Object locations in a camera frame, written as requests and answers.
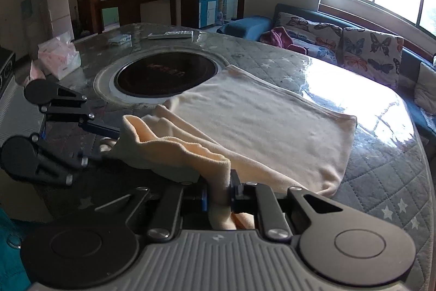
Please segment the cream beige garment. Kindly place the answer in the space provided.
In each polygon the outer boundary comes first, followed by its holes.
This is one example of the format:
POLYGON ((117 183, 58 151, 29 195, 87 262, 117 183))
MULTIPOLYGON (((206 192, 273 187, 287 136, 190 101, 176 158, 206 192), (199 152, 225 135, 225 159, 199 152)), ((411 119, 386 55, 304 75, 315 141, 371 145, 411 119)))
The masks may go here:
POLYGON ((199 173, 211 192, 213 228, 251 228, 230 208, 230 172, 284 193, 290 186, 322 196, 338 190, 357 120, 229 66, 142 118, 125 115, 109 156, 140 169, 199 173))

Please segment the pink tissue pack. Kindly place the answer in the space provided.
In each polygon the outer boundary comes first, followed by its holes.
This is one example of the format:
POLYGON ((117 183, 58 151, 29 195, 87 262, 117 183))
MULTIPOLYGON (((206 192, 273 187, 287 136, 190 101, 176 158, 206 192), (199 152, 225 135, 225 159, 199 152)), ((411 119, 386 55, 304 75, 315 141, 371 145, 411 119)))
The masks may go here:
POLYGON ((57 80, 63 80, 81 66, 80 52, 65 32, 38 45, 38 59, 57 80))

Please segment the black round induction cooktop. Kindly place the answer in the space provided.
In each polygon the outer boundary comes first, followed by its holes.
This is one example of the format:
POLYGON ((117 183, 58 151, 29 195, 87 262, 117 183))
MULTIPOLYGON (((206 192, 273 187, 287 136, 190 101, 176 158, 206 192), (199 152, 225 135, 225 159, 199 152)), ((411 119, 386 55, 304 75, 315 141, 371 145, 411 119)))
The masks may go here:
POLYGON ((132 97, 170 97, 209 80, 218 70, 217 64, 203 55, 163 52, 122 67, 114 77, 114 85, 120 92, 132 97))

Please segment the white remote control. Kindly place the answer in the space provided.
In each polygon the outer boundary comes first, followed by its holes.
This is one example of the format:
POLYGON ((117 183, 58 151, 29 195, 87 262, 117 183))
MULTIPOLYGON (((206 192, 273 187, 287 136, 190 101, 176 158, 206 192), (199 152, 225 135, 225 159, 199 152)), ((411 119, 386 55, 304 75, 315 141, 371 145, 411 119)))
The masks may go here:
POLYGON ((164 33, 150 33, 147 36, 149 40, 170 40, 170 39, 192 39, 194 35, 193 31, 178 30, 168 31, 164 33))

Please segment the white refrigerator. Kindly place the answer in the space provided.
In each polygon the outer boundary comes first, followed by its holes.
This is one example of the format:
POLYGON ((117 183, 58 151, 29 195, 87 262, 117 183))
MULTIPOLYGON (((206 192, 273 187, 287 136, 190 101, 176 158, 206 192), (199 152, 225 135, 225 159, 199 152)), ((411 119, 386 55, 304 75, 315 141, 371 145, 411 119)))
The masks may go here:
POLYGON ((74 38, 69 0, 47 0, 50 30, 53 37, 66 32, 74 38))

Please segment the magenta cloth on sofa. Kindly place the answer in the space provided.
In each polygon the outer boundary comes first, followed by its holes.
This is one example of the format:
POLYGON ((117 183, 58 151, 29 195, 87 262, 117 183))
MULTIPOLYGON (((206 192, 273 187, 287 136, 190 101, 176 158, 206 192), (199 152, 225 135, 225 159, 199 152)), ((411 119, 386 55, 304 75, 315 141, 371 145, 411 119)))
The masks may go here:
POLYGON ((283 26, 274 27, 273 29, 261 34, 259 41, 274 47, 291 50, 306 55, 307 50, 294 44, 292 38, 283 26))

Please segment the blue corner sofa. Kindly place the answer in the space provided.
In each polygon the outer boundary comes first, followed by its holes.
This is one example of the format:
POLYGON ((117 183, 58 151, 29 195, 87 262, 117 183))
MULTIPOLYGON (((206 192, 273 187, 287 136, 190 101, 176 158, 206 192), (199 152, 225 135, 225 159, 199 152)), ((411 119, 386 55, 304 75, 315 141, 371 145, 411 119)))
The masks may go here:
POLYGON ((222 25, 219 33, 287 48, 343 67, 395 90, 406 102, 420 135, 435 141, 435 114, 419 95, 434 74, 428 61, 404 46, 404 39, 376 32, 324 13, 277 4, 272 19, 252 16, 222 25))

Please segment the small butterfly cushion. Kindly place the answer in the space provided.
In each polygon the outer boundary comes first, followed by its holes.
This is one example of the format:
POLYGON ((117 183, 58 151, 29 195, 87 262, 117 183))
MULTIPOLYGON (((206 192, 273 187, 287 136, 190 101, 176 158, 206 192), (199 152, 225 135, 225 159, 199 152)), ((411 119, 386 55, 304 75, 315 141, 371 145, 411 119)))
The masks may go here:
POLYGON ((304 47, 310 57, 337 65, 343 29, 330 23, 314 22, 290 13, 279 12, 276 26, 283 26, 294 44, 304 47))

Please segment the turquoise child furniture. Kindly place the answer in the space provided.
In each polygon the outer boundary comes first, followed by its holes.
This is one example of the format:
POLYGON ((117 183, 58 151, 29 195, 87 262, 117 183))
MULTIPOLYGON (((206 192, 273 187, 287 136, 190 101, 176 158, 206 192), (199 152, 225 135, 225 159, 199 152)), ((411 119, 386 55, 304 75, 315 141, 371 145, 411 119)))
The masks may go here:
POLYGON ((217 23, 219 0, 199 0, 199 28, 205 28, 217 23))

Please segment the large butterfly cushion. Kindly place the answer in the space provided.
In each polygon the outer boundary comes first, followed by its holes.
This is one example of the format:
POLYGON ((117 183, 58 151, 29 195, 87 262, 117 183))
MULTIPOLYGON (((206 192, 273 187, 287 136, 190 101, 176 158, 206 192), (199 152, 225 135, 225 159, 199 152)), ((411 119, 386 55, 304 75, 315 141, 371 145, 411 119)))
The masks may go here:
POLYGON ((369 29, 345 27, 343 67, 391 89, 397 89, 404 39, 369 29))

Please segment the grey plain cushion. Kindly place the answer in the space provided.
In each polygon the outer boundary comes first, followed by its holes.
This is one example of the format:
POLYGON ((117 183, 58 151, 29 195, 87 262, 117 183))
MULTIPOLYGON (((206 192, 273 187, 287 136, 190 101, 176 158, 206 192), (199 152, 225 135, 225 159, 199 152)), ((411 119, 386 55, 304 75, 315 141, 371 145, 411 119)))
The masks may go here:
POLYGON ((436 74, 435 70, 424 63, 420 64, 420 71, 414 87, 414 103, 428 112, 436 113, 436 74))

